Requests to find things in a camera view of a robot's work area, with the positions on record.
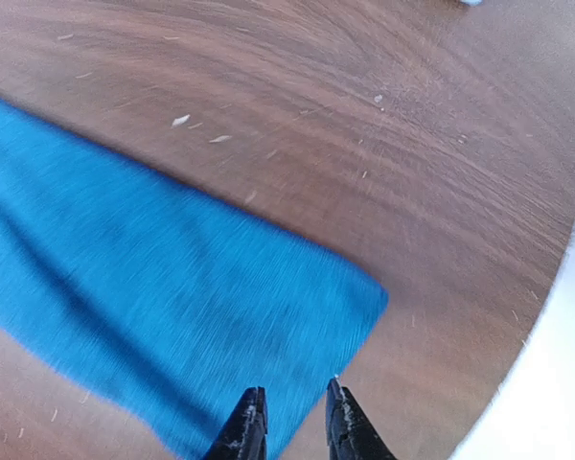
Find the blue towel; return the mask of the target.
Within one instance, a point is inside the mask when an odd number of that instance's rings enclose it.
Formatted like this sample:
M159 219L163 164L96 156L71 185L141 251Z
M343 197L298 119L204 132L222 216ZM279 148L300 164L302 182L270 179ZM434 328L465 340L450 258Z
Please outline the blue towel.
M0 327L178 456L261 386L279 457L388 300L332 251L0 100Z

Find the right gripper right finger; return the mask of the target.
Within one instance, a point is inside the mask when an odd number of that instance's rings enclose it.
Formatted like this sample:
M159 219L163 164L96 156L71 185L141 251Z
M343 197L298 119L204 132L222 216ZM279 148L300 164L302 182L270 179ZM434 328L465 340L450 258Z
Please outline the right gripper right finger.
M331 460L396 460L338 377L327 387L326 436Z

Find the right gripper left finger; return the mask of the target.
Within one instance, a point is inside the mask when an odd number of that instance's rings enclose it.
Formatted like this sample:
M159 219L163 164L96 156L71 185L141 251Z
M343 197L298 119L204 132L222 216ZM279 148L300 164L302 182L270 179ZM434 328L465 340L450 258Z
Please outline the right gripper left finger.
M247 388L204 460L266 460L267 405L263 387Z

